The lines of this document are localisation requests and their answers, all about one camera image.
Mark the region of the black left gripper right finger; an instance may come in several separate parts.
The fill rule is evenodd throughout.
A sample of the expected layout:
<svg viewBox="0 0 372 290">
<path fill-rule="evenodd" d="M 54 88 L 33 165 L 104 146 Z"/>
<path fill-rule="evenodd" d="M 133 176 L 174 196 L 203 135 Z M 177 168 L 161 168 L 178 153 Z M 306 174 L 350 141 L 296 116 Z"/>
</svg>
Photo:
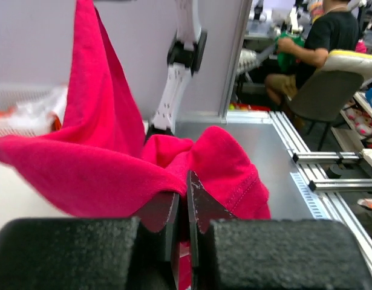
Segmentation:
<svg viewBox="0 0 372 290">
<path fill-rule="evenodd" d="M 218 274 L 217 249 L 212 221 L 237 217 L 207 192 L 194 171 L 187 175 L 187 206 L 191 242 L 191 288 L 214 289 Z"/>
</svg>

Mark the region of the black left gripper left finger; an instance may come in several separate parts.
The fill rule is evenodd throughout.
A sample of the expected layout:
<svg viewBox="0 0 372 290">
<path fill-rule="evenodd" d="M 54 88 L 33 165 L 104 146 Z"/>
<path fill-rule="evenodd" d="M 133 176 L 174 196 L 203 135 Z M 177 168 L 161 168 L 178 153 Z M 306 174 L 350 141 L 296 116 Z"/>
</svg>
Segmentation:
<svg viewBox="0 0 372 290">
<path fill-rule="evenodd" d="M 140 289 L 178 289 L 179 206 L 178 194 L 164 192 L 134 213 L 140 219 Z"/>
</svg>

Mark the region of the magenta t shirt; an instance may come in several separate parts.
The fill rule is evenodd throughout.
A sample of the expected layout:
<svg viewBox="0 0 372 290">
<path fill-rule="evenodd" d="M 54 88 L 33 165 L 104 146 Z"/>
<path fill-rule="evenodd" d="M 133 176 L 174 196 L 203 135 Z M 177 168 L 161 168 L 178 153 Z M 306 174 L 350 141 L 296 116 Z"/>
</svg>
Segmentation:
<svg viewBox="0 0 372 290">
<path fill-rule="evenodd" d="M 142 116 L 92 1 L 77 1 L 62 127 L 0 138 L 12 166 L 71 219 L 20 219 L 0 230 L 0 289 L 140 289 L 134 213 L 158 193 L 186 200 L 194 171 L 240 219 L 270 219 L 269 192 L 224 129 L 197 141 L 145 140 Z"/>
</svg>

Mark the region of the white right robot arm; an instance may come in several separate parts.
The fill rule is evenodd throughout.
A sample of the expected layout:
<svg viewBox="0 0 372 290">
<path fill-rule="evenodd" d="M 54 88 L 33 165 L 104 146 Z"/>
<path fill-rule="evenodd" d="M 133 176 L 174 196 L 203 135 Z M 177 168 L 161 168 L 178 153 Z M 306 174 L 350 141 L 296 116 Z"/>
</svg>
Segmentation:
<svg viewBox="0 0 372 290">
<path fill-rule="evenodd" d="M 207 41 L 202 29 L 197 0 L 177 0 L 177 31 L 167 54 L 168 75 L 154 116 L 148 123 L 145 140 L 153 135 L 175 135 L 181 100 L 194 74 L 199 72 Z"/>
</svg>

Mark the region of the grey office chair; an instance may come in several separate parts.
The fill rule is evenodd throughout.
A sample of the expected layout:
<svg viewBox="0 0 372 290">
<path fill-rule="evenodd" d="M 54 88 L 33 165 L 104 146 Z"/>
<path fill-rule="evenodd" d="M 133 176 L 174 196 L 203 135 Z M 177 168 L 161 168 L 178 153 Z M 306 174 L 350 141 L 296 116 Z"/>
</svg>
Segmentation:
<svg viewBox="0 0 372 290">
<path fill-rule="evenodd" d="M 324 123 L 318 150 L 323 147 L 332 122 L 344 105 L 365 84 L 372 82 L 372 54 L 333 50 L 322 68 L 317 69 L 294 97 L 285 96 L 281 105 L 294 116 Z"/>
</svg>

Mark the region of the person in black shirt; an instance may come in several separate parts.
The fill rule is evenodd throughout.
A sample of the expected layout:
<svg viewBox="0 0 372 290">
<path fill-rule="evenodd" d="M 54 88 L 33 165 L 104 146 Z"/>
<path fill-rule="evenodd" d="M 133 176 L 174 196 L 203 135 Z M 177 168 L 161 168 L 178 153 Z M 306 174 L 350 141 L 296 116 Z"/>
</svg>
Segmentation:
<svg viewBox="0 0 372 290">
<path fill-rule="evenodd" d="M 324 14 L 314 21 L 303 46 L 289 37 L 278 40 L 278 51 L 294 56 L 299 63 L 293 74 L 266 77 L 266 93 L 276 105 L 280 105 L 285 95 L 293 97 L 313 73 L 324 66 L 331 51 L 356 49 L 359 24 L 348 4 L 348 1 L 323 1 Z"/>
</svg>

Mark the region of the aluminium mounting rail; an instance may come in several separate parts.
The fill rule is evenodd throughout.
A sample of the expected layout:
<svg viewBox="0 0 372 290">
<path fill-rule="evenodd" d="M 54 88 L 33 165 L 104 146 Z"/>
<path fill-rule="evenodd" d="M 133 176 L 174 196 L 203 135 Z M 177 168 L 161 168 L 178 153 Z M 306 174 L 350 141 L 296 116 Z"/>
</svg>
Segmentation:
<svg viewBox="0 0 372 290">
<path fill-rule="evenodd" d="M 281 138 L 289 156 L 299 155 L 293 168 L 316 193 L 325 214 L 341 221 L 361 242 L 372 242 L 372 210 L 361 207 L 360 199 L 372 199 L 372 172 L 357 153 L 312 152 L 287 116 L 270 112 L 268 121 Z"/>
</svg>

